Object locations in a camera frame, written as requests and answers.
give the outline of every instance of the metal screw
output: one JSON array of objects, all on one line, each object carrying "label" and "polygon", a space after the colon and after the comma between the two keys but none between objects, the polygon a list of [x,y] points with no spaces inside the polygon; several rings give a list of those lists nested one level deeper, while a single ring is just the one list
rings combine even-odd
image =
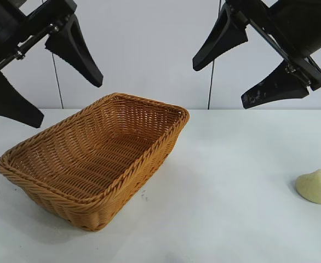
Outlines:
[{"label": "metal screw", "polygon": [[17,50],[16,59],[22,60],[23,58],[25,58],[25,55],[20,50]]},{"label": "metal screw", "polygon": [[50,27],[52,27],[51,33],[57,33],[60,31],[60,28],[58,26],[55,26],[54,24],[50,24]]}]

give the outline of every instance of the woven basket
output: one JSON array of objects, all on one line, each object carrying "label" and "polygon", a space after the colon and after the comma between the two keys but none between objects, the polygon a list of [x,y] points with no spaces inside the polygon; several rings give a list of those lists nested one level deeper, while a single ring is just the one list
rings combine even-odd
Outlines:
[{"label": "woven basket", "polygon": [[184,108],[114,93],[8,150],[0,173],[50,212],[98,231],[164,162],[188,119]]}]

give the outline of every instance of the black robotic arm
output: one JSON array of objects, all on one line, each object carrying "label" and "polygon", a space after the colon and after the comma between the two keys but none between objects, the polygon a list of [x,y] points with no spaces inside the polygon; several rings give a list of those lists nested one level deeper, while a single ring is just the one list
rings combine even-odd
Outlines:
[{"label": "black robotic arm", "polygon": [[208,39],[193,58],[199,71],[218,56],[248,41],[251,25],[283,62],[263,81],[242,95],[244,108],[271,101],[304,98],[321,88],[321,69],[310,57],[321,48],[321,0],[278,0],[268,7],[261,0],[226,0]]},{"label": "black robotic arm", "polygon": [[41,111],[23,98],[1,70],[49,35],[46,48],[58,55],[91,84],[100,87],[103,75],[96,66],[81,33],[73,0],[47,0],[30,15],[19,7],[26,0],[0,0],[0,115],[40,127]]}]

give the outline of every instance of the basket rim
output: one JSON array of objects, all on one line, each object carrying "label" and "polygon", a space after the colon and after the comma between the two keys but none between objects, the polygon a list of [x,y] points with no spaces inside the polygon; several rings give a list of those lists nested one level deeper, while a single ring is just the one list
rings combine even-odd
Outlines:
[{"label": "basket rim", "polygon": [[[20,170],[14,168],[11,166],[11,157],[14,157],[17,153],[25,150],[28,146],[37,143],[38,141],[42,140],[39,138],[44,138],[45,136],[50,136],[55,133],[57,130],[62,130],[67,127],[67,125],[74,123],[74,120],[77,118],[81,118],[84,115],[88,113],[88,111],[97,105],[103,104],[107,102],[108,100],[111,100],[115,97],[122,97],[122,98],[127,98],[127,99],[132,99],[132,100],[137,100],[137,101],[142,101],[150,104],[158,104],[159,106],[163,107],[168,107],[172,108],[173,110],[178,111],[181,115],[180,118],[174,122],[170,128],[162,134],[138,159],[132,162],[132,164],[122,173],[118,176],[118,178],[114,179],[113,182],[109,185],[108,188],[104,189],[101,193],[94,195],[92,197],[88,198],[77,198],[72,195],[67,195],[63,193],[62,191],[55,189],[51,187],[50,185],[37,180],[31,176],[26,175],[25,173],[21,172]],[[59,196],[60,198],[63,198],[65,201],[73,202],[75,204],[92,204],[95,203],[96,201],[102,201],[105,197],[108,196],[110,192],[115,190],[116,187],[119,186],[119,188],[122,188],[125,186],[125,184],[128,182],[128,179],[130,176],[133,174],[133,171],[138,170],[138,167],[143,164],[144,160],[152,154],[157,148],[161,147],[164,142],[166,141],[166,138],[172,135],[172,133],[177,130],[177,129],[182,129],[186,123],[188,122],[190,118],[189,112],[181,107],[181,106],[176,106],[176,105],[171,105],[171,104],[166,104],[164,102],[160,101],[155,101],[151,99],[146,99],[142,97],[138,97],[135,95],[129,95],[125,93],[112,93],[110,95],[106,95],[103,98],[96,100],[94,103],[91,105],[83,108],[82,110],[78,111],[77,113],[67,117],[66,119],[63,119],[62,121],[58,122],[57,124],[52,125],[51,127],[48,127],[47,129],[39,132],[38,134],[32,136],[31,138],[28,138],[19,144],[15,145],[11,149],[7,150],[1,157],[0,157],[0,173],[3,174],[4,176],[7,177],[6,172],[10,172],[11,175],[10,177],[16,176],[20,180],[25,180],[29,184],[34,184],[37,187],[41,187],[50,193],[54,194],[55,196]]]}]

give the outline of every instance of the wicker basket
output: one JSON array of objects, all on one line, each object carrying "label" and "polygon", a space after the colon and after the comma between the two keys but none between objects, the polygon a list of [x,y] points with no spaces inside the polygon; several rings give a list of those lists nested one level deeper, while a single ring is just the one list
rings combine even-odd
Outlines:
[{"label": "wicker basket", "polygon": [[115,93],[8,150],[0,173],[50,212],[98,231],[164,162],[188,119],[184,108]]}]

